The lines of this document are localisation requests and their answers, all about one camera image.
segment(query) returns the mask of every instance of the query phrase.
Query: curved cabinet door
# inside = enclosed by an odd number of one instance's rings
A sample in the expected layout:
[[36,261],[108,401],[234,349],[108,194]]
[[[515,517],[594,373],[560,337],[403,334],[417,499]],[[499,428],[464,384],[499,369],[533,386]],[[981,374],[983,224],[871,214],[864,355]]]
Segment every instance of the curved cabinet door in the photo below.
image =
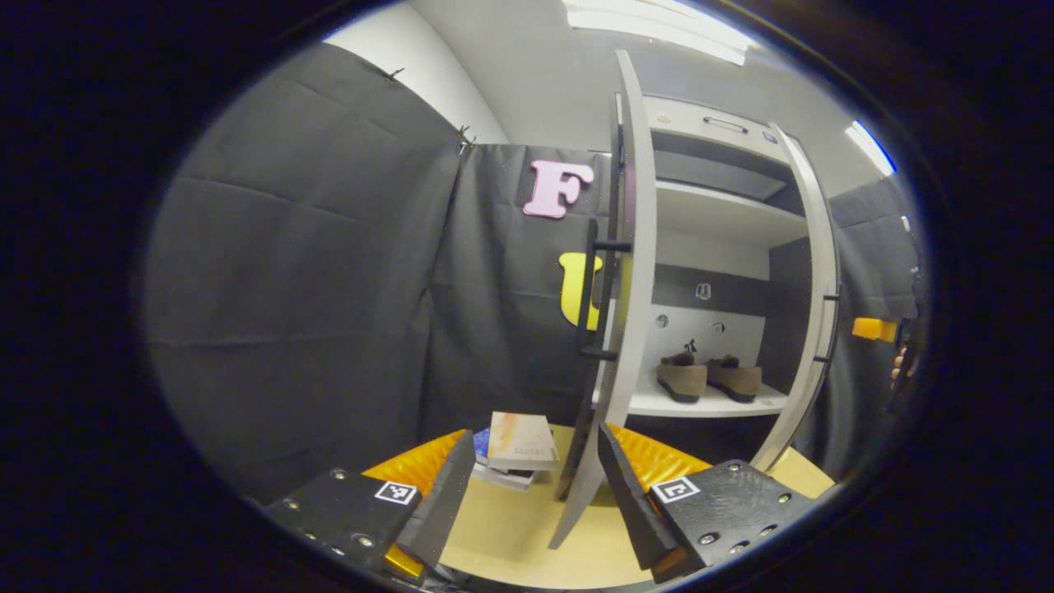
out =
[[[629,401],[633,397],[644,355],[655,283],[657,212],[651,130],[644,110],[644,95],[629,55],[620,50],[616,52],[616,58],[622,75],[620,108],[625,152],[618,239],[631,242],[632,248],[619,259],[621,283],[617,286],[618,300],[607,344],[608,350],[618,354],[618,359],[604,365],[597,412],[571,481],[564,513],[549,542],[552,549],[563,543],[604,479],[604,470],[597,457],[597,428],[601,422],[621,426],[629,414]],[[617,155],[612,156],[612,165],[618,164],[617,158]]]
[[795,432],[813,406],[827,372],[835,324],[838,321],[838,253],[831,229],[827,202],[801,145],[776,123],[770,123],[769,126],[776,131],[779,143],[786,152],[787,162],[794,172],[805,207],[808,248],[813,257],[813,282],[808,325],[794,384],[776,424],[750,461],[752,466],[762,472],[768,471],[790,444],[790,439],[794,438]]

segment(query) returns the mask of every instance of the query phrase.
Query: shoe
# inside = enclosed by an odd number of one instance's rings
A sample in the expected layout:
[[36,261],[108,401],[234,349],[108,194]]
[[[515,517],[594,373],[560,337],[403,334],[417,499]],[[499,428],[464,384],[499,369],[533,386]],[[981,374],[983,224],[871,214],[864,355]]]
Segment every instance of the shoe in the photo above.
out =
[[659,384],[674,401],[696,403],[706,391],[705,364],[696,364],[691,353],[680,353],[662,359],[659,365]]
[[706,362],[706,382],[725,393],[733,401],[752,403],[761,390],[761,368],[740,368],[739,359],[725,356]]

